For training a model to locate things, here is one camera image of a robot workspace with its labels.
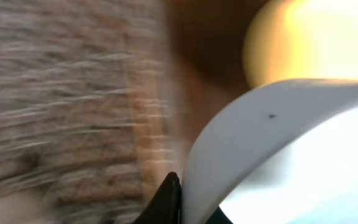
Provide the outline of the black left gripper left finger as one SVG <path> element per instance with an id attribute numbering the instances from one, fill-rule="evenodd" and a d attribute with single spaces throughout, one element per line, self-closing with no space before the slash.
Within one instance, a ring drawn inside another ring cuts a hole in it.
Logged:
<path id="1" fill-rule="evenodd" d="M 132 224 L 178 224 L 181 185 L 176 172 L 169 172 L 144 211 Z"/>

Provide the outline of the white plastic bowl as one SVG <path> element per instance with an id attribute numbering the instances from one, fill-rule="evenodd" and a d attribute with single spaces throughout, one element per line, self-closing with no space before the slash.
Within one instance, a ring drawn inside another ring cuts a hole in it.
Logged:
<path id="1" fill-rule="evenodd" d="M 265 85 L 202 130 L 183 173 L 183 223 L 358 223 L 358 82 Z"/>

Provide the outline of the yellow plastic plate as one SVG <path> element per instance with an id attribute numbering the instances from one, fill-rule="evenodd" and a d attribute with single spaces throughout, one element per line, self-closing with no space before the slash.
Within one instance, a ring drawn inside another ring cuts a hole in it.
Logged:
<path id="1" fill-rule="evenodd" d="M 296 78 L 358 80 L 358 0 L 269 1 L 243 47 L 252 87 Z"/>

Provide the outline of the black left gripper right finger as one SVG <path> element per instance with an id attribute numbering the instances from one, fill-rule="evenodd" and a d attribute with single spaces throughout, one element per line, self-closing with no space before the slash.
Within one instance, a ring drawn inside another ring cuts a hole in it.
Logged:
<path id="1" fill-rule="evenodd" d="M 233 224 L 233 222 L 230 221 L 221 208 L 218 207 L 208 218 L 206 224 Z"/>

